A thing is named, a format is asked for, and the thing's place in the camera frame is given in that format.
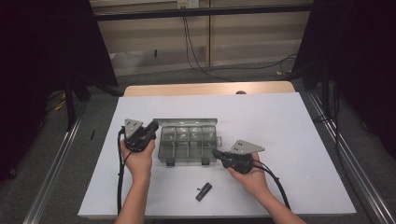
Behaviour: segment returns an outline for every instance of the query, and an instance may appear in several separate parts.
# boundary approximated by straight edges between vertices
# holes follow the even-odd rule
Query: metal frame
[[[85,103],[82,106],[81,112],[78,114],[76,122],[71,127],[70,131],[68,131],[64,137],[64,141],[61,144],[61,147],[58,150],[58,154],[55,157],[51,167],[49,168],[49,172],[47,174],[46,179],[44,180],[43,185],[41,186],[40,191],[35,196],[35,200],[33,201],[29,212],[27,213],[23,224],[31,224],[38,223],[41,218],[41,215],[44,212],[47,201],[50,198],[55,182],[59,176],[59,173],[62,170],[62,166],[64,165],[64,160],[66,159],[67,152],[71,147],[74,138],[76,137],[79,124],[81,122],[81,118],[85,114],[88,103]]]
[[[55,20],[96,20],[124,21],[141,19],[158,19],[174,17],[217,16],[237,14],[259,14],[279,12],[311,11],[313,4],[271,5],[262,7],[200,7],[185,9],[166,9],[154,11],[94,13],[93,15],[71,15],[67,17],[52,17]]]
[[[311,99],[312,104],[315,106],[317,112],[320,115],[325,115],[325,117],[327,118],[325,111],[323,111],[323,109],[321,108],[322,103],[319,100],[318,95],[310,92],[309,98]],[[334,121],[333,120],[323,121],[323,124],[325,125],[326,129],[329,131],[329,134],[335,143],[336,126]],[[396,223],[395,218],[390,213],[384,199],[381,197],[378,190],[375,188],[374,184],[371,182],[367,174],[364,173],[363,169],[361,168],[361,165],[359,164],[352,150],[347,145],[347,142],[344,139],[343,135],[339,133],[338,138],[339,138],[339,149],[344,159],[344,162],[346,163],[350,172],[355,177],[355,180],[358,182],[359,186],[361,187],[361,191],[363,192],[369,204],[372,206],[379,221],[384,224]]]

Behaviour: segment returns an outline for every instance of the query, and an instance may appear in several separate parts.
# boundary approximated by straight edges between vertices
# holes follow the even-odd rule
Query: clear plastic container
[[[156,119],[162,126],[158,158],[168,166],[210,165],[218,148],[217,119]]]

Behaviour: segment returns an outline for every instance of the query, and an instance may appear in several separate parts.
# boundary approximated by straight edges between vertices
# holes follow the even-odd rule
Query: small black object
[[[246,94],[245,91],[237,91],[235,94]]]
[[[251,154],[237,155],[229,152],[222,152],[217,149],[212,150],[213,156],[221,160],[224,168],[231,167],[241,174],[247,174],[253,168],[253,157]]]
[[[205,197],[205,195],[209,192],[210,189],[212,189],[212,185],[210,185],[209,183],[206,183],[204,185],[204,187],[201,188],[201,191],[195,197],[195,199],[198,200],[198,202],[200,202]]]
[[[175,166],[175,158],[166,159],[166,166]]]
[[[202,157],[202,165],[210,165],[210,160],[208,157]]]
[[[93,129],[93,131],[92,131],[91,140],[93,139],[94,136],[95,136],[95,129]]]
[[[149,141],[155,140],[157,136],[155,132],[158,130],[159,125],[156,120],[153,120],[146,128],[139,127],[139,129],[129,138],[125,136],[125,146],[132,152],[141,152],[149,144]]]

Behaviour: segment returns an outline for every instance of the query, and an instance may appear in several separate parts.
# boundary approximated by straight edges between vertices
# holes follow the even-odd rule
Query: black cable
[[[330,105],[330,108],[329,108],[329,110],[330,110],[329,115],[326,115],[326,114],[319,115],[315,119],[312,119],[312,121],[314,123],[331,121],[331,120],[334,120],[337,118],[339,107],[340,107],[338,94],[339,94],[338,87],[337,87],[337,85],[334,85],[334,89],[332,91],[332,104]]]
[[[281,69],[281,71],[282,71],[282,74],[284,75],[284,70],[283,70],[283,67],[282,67],[282,63],[285,62],[286,60],[296,59],[296,58],[294,58],[293,56],[296,56],[297,54],[291,54],[291,55],[289,55],[288,57],[282,59],[281,61],[279,61],[279,62],[277,62],[277,63],[273,63],[273,64],[270,64],[270,65],[261,66],[261,67],[222,67],[222,68],[204,69],[204,68],[202,68],[201,65],[198,63],[198,60],[197,60],[197,58],[196,58],[196,56],[195,56],[195,51],[194,51],[194,49],[193,49],[192,42],[191,42],[191,37],[190,37],[189,24],[188,24],[188,22],[187,22],[187,18],[186,18],[186,17],[183,17],[183,23],[184,23],[184,34],[185,34],[185,37],[186,37],[186,53],[187,53],[187,60],[188,60],[188,62],[189,62],[189,65],[190,65],[190,67],[191,67],[193,70],[198,71],[198,72],[203,72],[203,73],[205,73],[207,76],[210,76],[210,77],[220,78],[220,79],[223,79],[223,80],[226,80],[226,81],[233,82],[232,80],[230,80],[230,79],[228,79],[228,78],[210,75],[210,74],[208,74],[207,72],[216,71],[216,70],[232,70],[232,69],[237,69],[237,70],[244,70],[244,69],[246,69],[246,70],[256,70],[256,69],[270,68],[270,67],[274,67],[274,66],[277,66],[277,65],[280,66],[280,69]],[[188,43],[188,42],[190,42],[190,49],[191,49],[192,55],[193,55],[193,57],[194,57],[194,60],[195,60],[196,64],[198,65],[198,67],[199,67],[200,69],[195,68],[195,67],[192,66],[192,64],[191,64],[190,56],[189,56],[189,47],[188,47],[189,43]]]
[[[265,66],[261,66],[261,67],[221,67],[221,68],[206,69],[205,71],[206,71],[206,72],[210,72],[210,71],[216,71],[216,70],[232,70],[232,69],[236,69],[236,70],[258,70],[258,69],[265,69],[265,68],[270,68],[270,67],[277,66],[277,65],[279,65],[279,64],[281,64],[281,63],[283,63],[284,61],[289,60],[289,59],[296,59],[296,58],[293,58],[293,56],[295,56],[295,55],[297,55],[297,54],[291,54],[291,55],[289,55],[288,57],[286,57],[286,58],[280,60],[280,61],[277,62],[277,63],[273,63],[273,64],[270,64],[270,65],[265,65]]]
[[[274,173],[270,170],[270,168],[268,168],[268,166],[266,166],[264,163],[262,163],[262,162],[260,162],[260,161],[256,161],[256,162],[259,162],[259,163],[260,163],[261,165],[263,165],[264,167],[259,166],[259,165],[254,165],[254,164],[253,164],[253,167],[256,167],[256,168],[258,168],[258,169],[263,170],[264,172],[266,172],[268,175],[270,175],[270,176],[274,179],[274,181],[275,181],[277,187],[279,188],[280,194],[282,195],[282,199],[283,199],[283,202],[285,203],[285,206],[286,206],[287,208],[289,208],[289,210],[291,211],[290,204],[289,204],[289,201],[288,201],[288,197],[286,196],[286,192],[285,192],[285,190],[283,189],[282,185],[280,184],[279,178],[276,177],[276,176],[274,175]]]
[[[183,17],[183,23],[184,23],[184,34],[185,34],[185,36],[186,36],[187,60],[189,61],[190,67],[191,67],[193,70],[195,70],[195,71],[205,73],[205,74],[206,74],[207,76],[209,76],[209,77],[220,78],[220,79],[223,79],[223,80],[226,80],[226,81],[229,81],[229,82],[233,82],[232,80],[230,80],[230,79],[228,79],[228,78],[225,78],[225,77],[218,77],[218,76],[210,75],[210,74],[208,74],[208,73],[206,72],[206,70],[204,70],[204,69],[201,67],[201,65],[198,63],[198,60],[197,60],[197,58],[196,58],[196,56],[195,56],[195,51],[194,51],[194,49],[193,49],[193,47],[192,47],[192,42],[191,42],[191,37],[190,37],[190,29],[189,29],[189,24],[187,23],[187,18],[186,18],[186,17]],[[188,43],[188,42],[190,42],[190,49],[191,49],[192,55],[193,55],[193,57],[194,57],[195,63],[198,65],[198,67],[199,67],[200,69],[197,69],[197,68],[193,67],[192,64],[191,64],[191,62],[190,62],[190,56],[189,56],[189,43]]]
[[[124,167],[125,167],[125,165],[126,165],[126,160],[128,160],[128,157],[131,156],[131,154],[132,154],[132,151],[130,151],[130,152],[128,153],[128,156],[125,157],[125,160],[123,160],[123,166],[124,166]]]
[[[121,152],[121,146],[120,146],[120,137],[121,137],[122,134],[125,134],[125,127],[124,126],[122,126],[121,130],[119,131],[119,135],[118,135],[118,138],[117,138],[117,144],[119,146],[119,159],[120,159],[119,184],[118,184],[118,187],[117,187],[117,209],[118,209],[118,214],[120,214],[120,211],[121,211],[121,193],[122,193],[122,182],[123,182],[125,161],[126,161],[126,159],[128,159],[128,157],[127,157],[125,159],[125,161],[122,160],[122,152]]]

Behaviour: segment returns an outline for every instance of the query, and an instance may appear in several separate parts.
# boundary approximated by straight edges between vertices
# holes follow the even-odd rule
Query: white tabletop
[[[113,218],[117,215],[117,134],[124,120],[142,120],[147,125],[153,119],[171,118],[217,118],[217,132],[223,142],[220,150],[228,150],[237,139],[265,147],[265,151],[260,152],[261,160],[280,178],[294,213],[356,213],[299,93],[294,92],[120,98],[79,216]],[[220,161],[209,167],[167,168],[161,164],[159,140],[160,137],[153,153],[147,217],[268,216],[231,178]],[[267,181],[271,191],[283,202],[269,175]],[[213,188],[198,202],[195,200],[197,189],[206,182]],[[126,173],[123,198],[131,184],[132,178]]]

